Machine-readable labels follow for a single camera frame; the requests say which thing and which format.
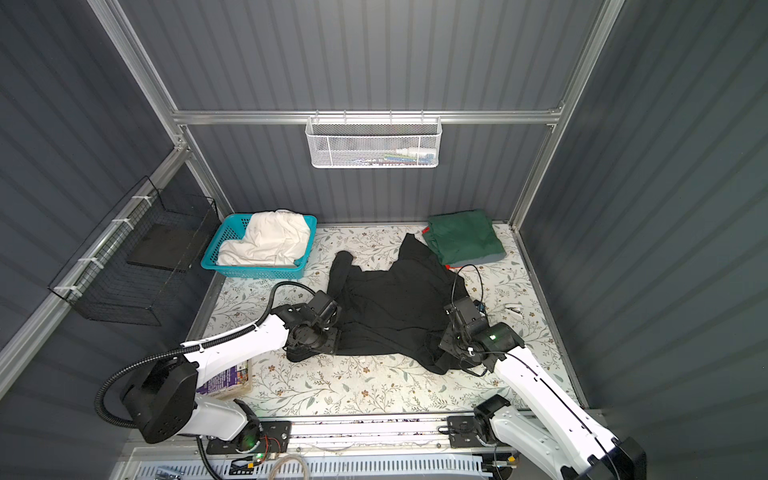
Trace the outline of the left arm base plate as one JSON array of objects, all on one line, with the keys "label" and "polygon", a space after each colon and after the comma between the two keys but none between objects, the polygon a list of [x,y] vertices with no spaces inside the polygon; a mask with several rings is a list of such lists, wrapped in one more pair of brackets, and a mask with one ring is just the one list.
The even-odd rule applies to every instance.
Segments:
[{"label": "left arm base plate", "polygon": [[289,421],[262,421],[258,427],[248,424],[233,440],[211,439],[205,451],[208,455],[285,453],[292,426]]}]

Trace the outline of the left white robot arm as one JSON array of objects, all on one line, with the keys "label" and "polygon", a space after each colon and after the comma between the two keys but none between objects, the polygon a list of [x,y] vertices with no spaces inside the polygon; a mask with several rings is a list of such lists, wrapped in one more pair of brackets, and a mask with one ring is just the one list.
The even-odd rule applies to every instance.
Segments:
[{"label": "left white robot arm", "polygon": [[208,381],[259,355],[284,349],[301,356],[332,354],[342,307],[323,291],[309,302],[270,308],[252,324],[184,345],[186,353],[151,360],[131,372],[121,402],[148,444],[174,436],[230,442],[240,452],[261,447],[263,429],[241,400],[199,392]]}]

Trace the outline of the black t-shirt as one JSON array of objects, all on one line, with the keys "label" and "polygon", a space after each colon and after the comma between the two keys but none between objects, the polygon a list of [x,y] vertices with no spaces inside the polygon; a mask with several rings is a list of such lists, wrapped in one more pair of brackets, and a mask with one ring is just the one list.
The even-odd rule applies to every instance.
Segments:
[{"label": "black t-shirt", "polygon": [[468,295],[464,279],[441,265],[412,234],[387,270],[364,271],[348,251],[331,265],[327,293],[340,307],[339,356],[400,354],[431,373],[466,367],[439,347],[449,326],[445,308]]}]

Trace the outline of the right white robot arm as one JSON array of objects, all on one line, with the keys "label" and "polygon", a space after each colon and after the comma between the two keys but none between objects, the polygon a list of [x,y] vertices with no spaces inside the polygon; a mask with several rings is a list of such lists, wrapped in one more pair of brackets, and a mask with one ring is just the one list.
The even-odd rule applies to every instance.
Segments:
[{"label": "right white robot arm", "polygon": [[445,308],[449,325],[440,347],[462,364],[483,366],[532,411],[526,417],[496,394],[472,415],[451,416],[442,428],[452,448],[509,446],[552,479],[644,479],[647,456],[620,439],[570,398],[507,324],[490,324],[468,297]]}]

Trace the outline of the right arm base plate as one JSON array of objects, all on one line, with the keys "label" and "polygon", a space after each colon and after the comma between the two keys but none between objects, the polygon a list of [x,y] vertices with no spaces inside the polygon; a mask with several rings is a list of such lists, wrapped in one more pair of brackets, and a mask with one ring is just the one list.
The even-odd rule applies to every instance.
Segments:
[{"label": "right arm base plate", "polygon": [[454,449],[492,447],[498,443],[490,421],[469,415],[449,416],[444,431]]}]

